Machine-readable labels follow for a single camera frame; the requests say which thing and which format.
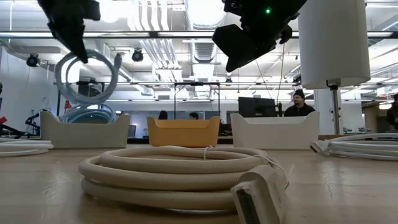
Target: yellow bin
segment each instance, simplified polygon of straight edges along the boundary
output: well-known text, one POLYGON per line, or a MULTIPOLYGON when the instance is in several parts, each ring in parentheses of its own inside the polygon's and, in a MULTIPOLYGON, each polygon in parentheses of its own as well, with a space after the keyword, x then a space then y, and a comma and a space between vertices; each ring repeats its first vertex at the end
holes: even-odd
POLYGON ((147 118, 152 146, 216 146, 220 117, 210 120, 156 120, 147 118))

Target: cable bundle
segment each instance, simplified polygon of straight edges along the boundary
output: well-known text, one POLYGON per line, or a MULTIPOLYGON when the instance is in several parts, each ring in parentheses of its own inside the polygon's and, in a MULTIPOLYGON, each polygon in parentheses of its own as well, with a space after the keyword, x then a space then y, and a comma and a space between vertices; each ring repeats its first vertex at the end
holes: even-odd
POLYGON ((79 170, 81 187, 94 197, 155 208, 235 210, 230 188, 261 164, 287 181, 266 152, 245 148, 121 149, 85 160, 79 170))
POLYGON ((0 138, 0 157, 43 154, 53 148, 51 141, 0 138))
POLYGON ((78 118, 82 118, 85 116, 99 116, 100 118, 104 118, 108 120, 109 123, 112 123, 114 120, 116 120, 116 115, 114 111, 105 105, 107 110, 102 110, 102 109, 88 109, 87 107, 91 105, 102 105, 104 106, 104 102, 112 95, 114 90, 116 89, 118 85, 118 71, 120 69, 120 66, 122 64, 122 57, 120 54, 117 54, 114 59, 114 65, 102 54, 95 50, 87 50, 87 56, 88 58, 95 58, 101 62, 104 62, 106 66, 111 70, 111 82, 108 85, 108 87, 105 89, 104 92, 101 94, 94 96, 94 97, 87 97, 80 95, 77 93, 75 90, 73 90, 72 85, 68 82, 62 83, 62 67, 72 60, 67 69, 66 69, 66 80, 68 80, 68 73, 70 68, 73 66, 73 64, 77 63, 79 61, 78 58, 76 58, 76 55, 73 53, 69 53, 64 58, 59 61, 57 66, 55 67, 55 80, 58 86, 58 89, 60 90, 61 94, 66 98, 71 100, 72 102, 78 103, 77 106, 69 109, 63 115, 61 118, 61 121, 66 122, 66 123, 73 123, 76 121, 78 118))
POLYGON ((398 134, 361 134, 329 141, 318 141, 313 144, 313 148, 326 155, 334 154, 362 159, 398 161, 397 139, 398 134), (375 138, 376 140, 364 141, 368 138, 375 138))

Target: black jacket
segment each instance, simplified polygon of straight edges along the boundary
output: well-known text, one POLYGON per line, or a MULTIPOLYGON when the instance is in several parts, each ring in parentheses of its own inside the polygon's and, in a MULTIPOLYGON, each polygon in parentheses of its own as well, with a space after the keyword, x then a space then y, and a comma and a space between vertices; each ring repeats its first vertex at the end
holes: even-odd
POLYGON ((398 118, 398 103, 393 102, 391 108, 387 110, 387 122, 394 126, 395 130, 398 130, 398 123, 396 123, 396 118, 398 118))
POLYGON ((298 108, 295 105, 287 108, 285 111, 285 116, 307 116, 309 113, 314 112, 315 109, 312 106, 304 103, 302 108, 298 108))

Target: man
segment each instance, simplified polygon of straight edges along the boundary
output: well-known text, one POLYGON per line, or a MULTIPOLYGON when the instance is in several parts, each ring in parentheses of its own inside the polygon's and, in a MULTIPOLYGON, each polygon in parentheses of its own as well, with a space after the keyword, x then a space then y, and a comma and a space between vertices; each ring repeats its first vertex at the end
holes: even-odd
POLYGON ((199 119, 199 114, 192 112, 189 114, 189 119, 199 119))
POLYGON ((305 103, 305 96, 303 90, 296 90, 293 95, 294 106, 287 108, 285 116, 307 116, 314 112, 315 109, 305 103))
POLYGON ((387 122, 398 130, 398 93, 394 95, 394 102, 391 108, 387 110, 387 122))

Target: table surface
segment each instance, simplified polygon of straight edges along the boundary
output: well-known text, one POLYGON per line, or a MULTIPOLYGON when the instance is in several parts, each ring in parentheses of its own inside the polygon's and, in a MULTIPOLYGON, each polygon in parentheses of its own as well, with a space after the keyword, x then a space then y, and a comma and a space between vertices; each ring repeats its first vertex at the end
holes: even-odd
MULTIPOLYGON (((0 158, 0 223, 239 223, 233 214, 167 212, 84 194, 78 163, 103 151, 0 158)), ((282 163, 290 180, 291 209, 284 223, 397 222, 398 163, 322 157, 312 151, 269 154, 282 163)))

